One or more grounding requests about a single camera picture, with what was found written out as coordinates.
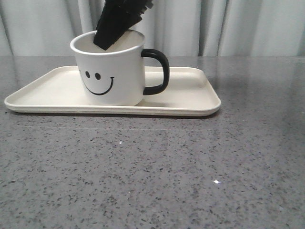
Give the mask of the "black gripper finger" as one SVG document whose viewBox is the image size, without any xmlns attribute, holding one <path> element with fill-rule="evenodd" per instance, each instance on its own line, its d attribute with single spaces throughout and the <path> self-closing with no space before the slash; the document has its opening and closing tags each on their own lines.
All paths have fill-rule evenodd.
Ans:
<svg viewBox="0 0 305 229">
<path fill-rule="evenodd" d="M 109 49 L 123 34 L 142 20 L 151 0 L 107 0 L 96 27 L 93 43 L 103 50 Z"/>
</svg>

